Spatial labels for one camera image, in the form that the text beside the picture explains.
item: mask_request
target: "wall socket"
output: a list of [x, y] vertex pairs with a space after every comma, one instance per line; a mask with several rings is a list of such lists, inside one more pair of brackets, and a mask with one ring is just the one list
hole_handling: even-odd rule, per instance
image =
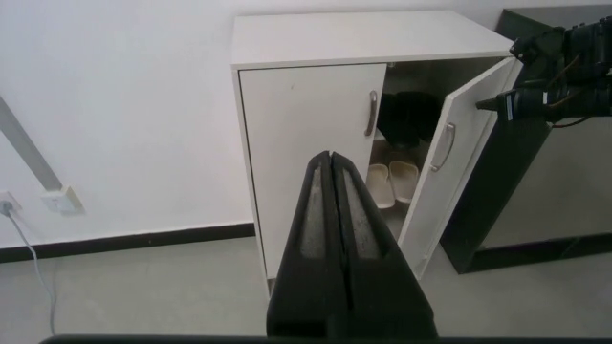
[[7, 201], [12, 203], [12, 210], [21, 209], [21, 205], [17, 202], [17, 200], [12, 196], [9, 191], [0, 190], [0, 202]]

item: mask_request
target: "floor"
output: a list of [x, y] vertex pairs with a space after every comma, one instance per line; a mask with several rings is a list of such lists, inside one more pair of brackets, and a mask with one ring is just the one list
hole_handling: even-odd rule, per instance
[[[58, 333], [265, 335], [254, 238], [47, 259]], [[612, 254], [421, 281], [441, 336], [612, 337]], [[32, 262], [0, 265], [0, 343], [49, 336]]]

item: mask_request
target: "white cabinet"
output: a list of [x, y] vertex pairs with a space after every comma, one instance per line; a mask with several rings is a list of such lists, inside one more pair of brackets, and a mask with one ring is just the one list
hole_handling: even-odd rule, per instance
[[234, 90], [265, 277], [277, 274], [310, 158], [339, 152], [365, 179], [382, 93], [415, 90], [444, 106], [420, 146], [412, 204], [389, 217], [420, 277], [496, 121], [474, 103], [520, 70], [511, 45], [451, 11], [237, 17]]
[[240, 72], [269, 277], [280, 266], [308, 161], [339, 152], [365, 178], [374, 138], [365, 130], [376, 120], [385, 70], [363, 64]]

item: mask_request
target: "cabinet handle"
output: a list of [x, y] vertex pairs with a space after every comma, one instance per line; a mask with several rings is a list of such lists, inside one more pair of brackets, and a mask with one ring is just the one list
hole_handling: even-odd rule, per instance
[[448, 131], [448, 134], [450, 135], [450, 145], [448, 146], [447, 154], [442, 159], [442, 162], [440, 162], [440, 164], [437, 166], [431, 165], [431, 171], [440, 171], [440, 168], [442, 168], [442, 166], [444, 166], [444, 164], [447, 162], [448, 156], [450, 155], [450, 151], [452, 150], [452, 145], [455, 143], [455, 128], [456, 126], [453, 123], [448, 123], [445, 127], [445, 129]]
[[370, 120], [367, 122], [367, 128], [365, 128], [365, 132], [363, 133], [366, 136], [372, 135], [372, 131], [374, 130], [374, 122], [376, 121], [376, 103], [379, 101], [379, 97], [376, 94], [376, 91], [370, 92]]

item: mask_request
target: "black baseboard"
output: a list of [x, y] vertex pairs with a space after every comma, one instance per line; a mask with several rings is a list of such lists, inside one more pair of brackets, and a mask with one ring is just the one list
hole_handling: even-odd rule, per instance
[[[33, 248], [36, 250], [38, 258], [55, 258], [121, 249], [200, 243], [251, 236], [255, 236], [254, 224], [240, 224], [183, 229], [161, 233], [126, 235], [69, 243], [43, 244], [35, 245]], [[32, 254], [27, 247], [0, 248], [0, 263], [19, 262], [31, 259]]]

